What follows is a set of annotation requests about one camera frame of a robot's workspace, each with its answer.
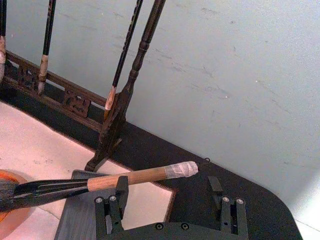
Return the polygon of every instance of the felt mat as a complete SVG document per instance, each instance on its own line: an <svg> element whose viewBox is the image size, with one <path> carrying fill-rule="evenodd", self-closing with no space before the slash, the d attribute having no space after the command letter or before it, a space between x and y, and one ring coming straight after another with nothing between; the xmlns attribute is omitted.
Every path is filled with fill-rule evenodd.
<svg viewBox="0 0 320 240"><path fill-rule="evenodd" d="M1 101L0 126L0 169L20 174L28 181L70 179L73 170L83 170L94 156L91 149ZM106 159L97 172L129 171L112 159ZM124 229L167 220L174 198L175 191L159 184L148 182L129 186L122 221ZM64 203L65 200L60 200L39 208L60 219Z"/></svg>

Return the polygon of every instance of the white tape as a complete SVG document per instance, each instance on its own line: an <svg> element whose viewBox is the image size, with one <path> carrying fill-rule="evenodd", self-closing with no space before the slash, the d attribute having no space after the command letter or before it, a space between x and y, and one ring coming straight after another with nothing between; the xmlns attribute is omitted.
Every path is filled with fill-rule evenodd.
<svg viewBox="0 0 320 240"><path fill-rule="evenodd" d="M164 167L167 179L190 177L198 172L198 166L194 161L184 161Z"/></svg>

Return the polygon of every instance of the calligraphy brush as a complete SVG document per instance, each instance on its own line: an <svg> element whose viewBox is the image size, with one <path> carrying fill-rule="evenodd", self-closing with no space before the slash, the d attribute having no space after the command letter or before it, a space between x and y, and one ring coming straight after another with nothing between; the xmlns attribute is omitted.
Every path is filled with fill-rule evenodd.
<svg viewBox="0 0 320 240"><path fill-rule="evenodd" d="M5 74L6 19L7 19L7 0L0 0L0 85Z"/></svg>
<svg viewBox="0 0 320 240"><path fill-rule="evenodd" d="M109 92L109 95L108 95L106 103L105 103L104 120L107 119L109 111L111 110L112 105L113 105L114 100L115 100L117 85L118 85L118 82L119 82L119 78L120 78L120 75L121 75L122 68L123 68L125 60L126 60L126 56L127 56L127 52L128 52L129 46L130 46L130 42L131 42L132 36L134 34L134 30L135 30L135 27L136 27L136 23L137 23L137 20L138 20L138 16L139 16L139 12L140 12L142 3L143 3L143 0L137 0L136 1L136 5L135 5L134 11L133 11L132 18L131 18L131 23L130 23L128 32L126 34L126 38L125 38L125 42L124 42L124 45L123 45L122 53L121 53L121 56L120 56L120 59L119 59L119 63L118 63L118 66L116 68L116 71L115 71L112 87L111 87L111 90Z"/></svg>
<svg viewBox="0 0 320 240"><path fill-rule="evenodd" d="M190 177L197 172L198 165L194 161L185 161L168 166L89 179L41 180L23 184L0 181L0 212L35 207L86 192L115 188L120 176L127 176L128 184L134 185Z"/></svg>
<svg viewBox="0 0 320 240"><path fill-rule="evenodd" d="M49 49L52 35L52 28L54 25L56 0L49 0L48 6L48 16L46 19L45 35L43 52L40 64L40 73L38 75L38 94L41 95L45 90L47 71L48 71L48 59L49 59Z"/></svg>

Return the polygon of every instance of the carved wooden rack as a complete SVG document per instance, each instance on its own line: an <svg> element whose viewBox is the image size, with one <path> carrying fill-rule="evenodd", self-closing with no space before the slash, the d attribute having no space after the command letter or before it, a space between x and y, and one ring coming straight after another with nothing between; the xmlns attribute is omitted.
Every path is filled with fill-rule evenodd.
<svg viewBox="0 0 320 240"><path fill-rule="evenodd" d="M139 7L141 7L141 3L142 0L137 1L134 15L137 13L137 11L139 14ZM2 81L3 85L17 89L31 96L37 101L48 105L52 109L59 111L87 126L88 128L100 133L98 147L94 157L87 163L85 167L85 170L87 171L95 171L99 166L99 163L104 158L112 155L114 146L119 142L121 129L126 122L126 112L133 94L134 83L138 77L139 70L142 67L144 56L152 40L164 4L165 0L154 1L141 42L139 44L137 55L132 64L128 81L122 91L115 95L111 111L105 120L103 118L97 119L97 117L94 114L91 114L91 112L93 111L93 103L104 107L106 104L106 98L99 96L75 83L72 83L50 71L47 72L46 79L60 86L53 87L62 94L54 95L47 91L48 83L45 84L46 87L44 88L43 94L39 94L38 83L40 66L10 51L6 51L7 61L5 63L4 77Z"/></svg>

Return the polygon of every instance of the wall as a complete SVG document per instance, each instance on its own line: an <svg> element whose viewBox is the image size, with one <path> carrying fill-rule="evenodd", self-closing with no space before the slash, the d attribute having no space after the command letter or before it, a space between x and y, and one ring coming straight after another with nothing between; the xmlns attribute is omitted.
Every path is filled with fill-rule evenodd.
<svg viewBox="0 0 320 240"><path fill-rule="evenodd" d="M47 5L7 6L7 48L36 64ZM58 0L49 70L107 96L134 6ZM143 4L120 87L151 6ZM319 17L309 0L168 0L128 121L266 187L320 229Z"/></svg>

